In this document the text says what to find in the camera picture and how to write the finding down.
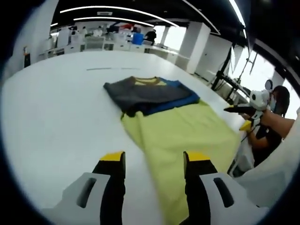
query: person's arm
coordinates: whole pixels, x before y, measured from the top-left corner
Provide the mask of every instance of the person's arm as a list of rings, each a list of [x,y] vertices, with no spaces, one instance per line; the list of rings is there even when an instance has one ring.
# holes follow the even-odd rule
[[[251,132],[251,130],[247,131],[247,135],[249,144],[252,146],[253,149],[263,149],[268,147],[269,143],[266,137],[257,139],[255,137],[255,134]]]
[[[294,122],[295,120],[286,119],[280,115],[272,113],[270,110],[266,110],[261,118],[261,124],[270,127],[282,138],[286,138]]]

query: table surface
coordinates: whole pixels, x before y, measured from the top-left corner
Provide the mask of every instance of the table surface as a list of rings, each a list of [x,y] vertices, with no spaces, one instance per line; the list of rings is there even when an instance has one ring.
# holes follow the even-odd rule
[[[179,80],[239,132],[241,116],[197,78],[154,55],[78,52],[31,65],[2,89],[6,155],[21,189],[37,207],[56,205],[62,191],[92,172],[109,152],[126,151],[124,224],[162,224],[158,198],[142,151],[122,127],[121,111],[103,88],[129,76]]]

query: black cable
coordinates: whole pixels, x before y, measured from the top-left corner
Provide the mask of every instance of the black cable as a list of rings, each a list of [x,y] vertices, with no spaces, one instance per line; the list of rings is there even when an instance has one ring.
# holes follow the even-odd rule
[[[243,138],[243,140],[241,140],[241,143],[247,138],[249,137],[249,135],[255,130],[255,128],[257,127],[258,125],[256,125],[247,135],[246,137]]]

